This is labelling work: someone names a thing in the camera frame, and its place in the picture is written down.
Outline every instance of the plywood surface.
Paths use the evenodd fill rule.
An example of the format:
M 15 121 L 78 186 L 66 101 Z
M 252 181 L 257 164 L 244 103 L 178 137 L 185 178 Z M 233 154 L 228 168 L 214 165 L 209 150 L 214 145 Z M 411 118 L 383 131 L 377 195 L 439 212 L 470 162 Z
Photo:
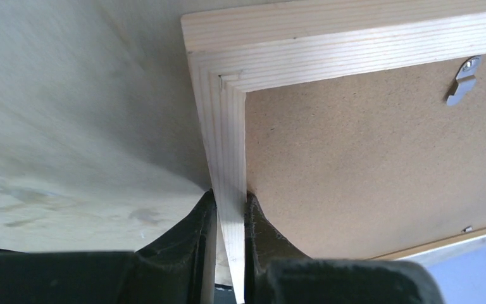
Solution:
M 247 181 L 312 257 L 369 258 L 486 226 L 486 56 L 248 94 Z

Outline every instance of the small metal part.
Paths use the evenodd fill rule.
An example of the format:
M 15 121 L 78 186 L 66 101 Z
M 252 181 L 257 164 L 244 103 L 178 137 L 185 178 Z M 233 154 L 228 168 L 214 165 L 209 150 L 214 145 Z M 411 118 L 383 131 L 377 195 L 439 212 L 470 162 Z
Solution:
M 455 106 L 462 100 L 463 96 L 468 91 L 472 90 L 474 84 L 476 84 L 476 77 L 474 76 L 474 73 L 480 66 L 481 62 L 481 56 L 474 56 L 463 63 L 458 74 L 456 75 L 456 82 L 450 91 L 450 95 L 448 95 L 446 105 Z

